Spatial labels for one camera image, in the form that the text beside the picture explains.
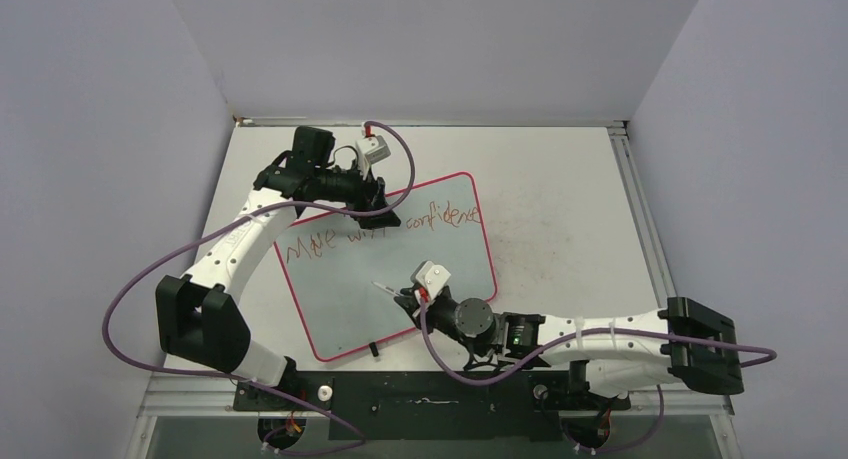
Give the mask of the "white whiteboard marker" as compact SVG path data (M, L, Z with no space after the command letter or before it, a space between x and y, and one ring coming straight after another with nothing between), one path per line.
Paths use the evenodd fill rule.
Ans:
M388 286L386 286L382 283L372 281L372 285L374 285L378 290L380 290L380 291L382 291L382 292L384 292L384 293L386 293L390 296L397 297L397 296L401 295L395 289L392 289L392 288L390 288L390 287L388 287Z

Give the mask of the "whiteboard with pink frame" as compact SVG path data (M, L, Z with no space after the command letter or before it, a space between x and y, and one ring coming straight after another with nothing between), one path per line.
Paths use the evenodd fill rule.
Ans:
M474 178L458 172L416 185L396 208L401 225L363 230L325 213L292 224L274 248L314 357L330 362L409 332L389 295L431 260L451 272L457 299L498 291Z

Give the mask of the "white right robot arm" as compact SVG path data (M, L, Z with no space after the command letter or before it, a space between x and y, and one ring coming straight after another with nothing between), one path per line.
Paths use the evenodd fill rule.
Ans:
M734 321L690 298L610 318L496 313L481 299L455 301L448 288L434 298L422 287L403 288L393 299L423 335L438 331L466 349L463 370L448 373L466 385L567 365L577 372L567 377L566 394L579 407L663 384L709 395L744 390Z

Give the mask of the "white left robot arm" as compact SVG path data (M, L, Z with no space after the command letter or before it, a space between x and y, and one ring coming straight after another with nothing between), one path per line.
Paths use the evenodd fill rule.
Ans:
M295 129L291 148L257 174L239 213L215 235L206 254L181 276L166 275L157 284L164 352L260 383L259 396L273 409L295 402L298 382L285 373L289 359L253 338L239 299L277 238L308 208L346 215L365 230L400 226L385 181L373 171L390 155L386 140L375 132L380 126L363 123L347 168L335 163L332 132Z

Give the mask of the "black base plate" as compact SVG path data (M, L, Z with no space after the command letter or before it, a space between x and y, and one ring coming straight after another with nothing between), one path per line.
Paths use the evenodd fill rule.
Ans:
M333 423L331 440L557 441L563 422L587 429L607 410L626 411L628 399L607 399L577 387L565 370L518 372L495 385L462 384L443 372L302 371L285 387L286 397L241 384L238 412L280 417L300 412L296 396L352 424Z

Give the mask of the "aluminium rail frame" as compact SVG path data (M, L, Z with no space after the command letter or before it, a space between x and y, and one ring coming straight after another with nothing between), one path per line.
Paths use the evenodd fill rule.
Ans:
M458 172L474 178L498 285L508 312L608 317L643 313L674 294L670 269L624 127L398 124L378 173L392 199ZM240 302L252 331L311 370L432 371L409 332L340 359L310 348L275 248Z

